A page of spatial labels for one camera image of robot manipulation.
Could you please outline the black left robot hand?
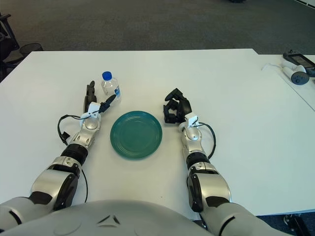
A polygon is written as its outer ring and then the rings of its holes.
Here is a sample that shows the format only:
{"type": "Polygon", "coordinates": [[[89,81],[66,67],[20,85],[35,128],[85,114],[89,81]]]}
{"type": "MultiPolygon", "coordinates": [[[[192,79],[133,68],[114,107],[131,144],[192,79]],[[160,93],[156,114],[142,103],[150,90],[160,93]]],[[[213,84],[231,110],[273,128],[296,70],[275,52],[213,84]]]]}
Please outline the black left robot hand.
{"type": "MultiPolygon", "coordinates": [[[[111,95],[105,102],[101,102],[98,113],[105,112],[111,105],[111,103],[115,100],[116,95],[111,95]]],[[[88,111],[89,105],[92,102],[97,102],[97,97],[95,95],[95,82],[91,81],[86,88],[86,96],[84,99],[83,111],[86,113],[88,111]]]]}

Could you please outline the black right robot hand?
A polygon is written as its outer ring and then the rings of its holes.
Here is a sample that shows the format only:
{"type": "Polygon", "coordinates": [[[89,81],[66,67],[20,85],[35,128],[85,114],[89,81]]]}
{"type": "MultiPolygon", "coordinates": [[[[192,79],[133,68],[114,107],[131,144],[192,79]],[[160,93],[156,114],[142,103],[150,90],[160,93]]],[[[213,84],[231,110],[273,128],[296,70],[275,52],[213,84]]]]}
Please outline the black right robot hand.
{"type": "Polygon", "coordinates": [[[163,106],[165,123],[183,123],[185,122],[185,115],[192,112],[190,102],[178,88],[172,90],[164,101],[167,102],[163,106]]]}

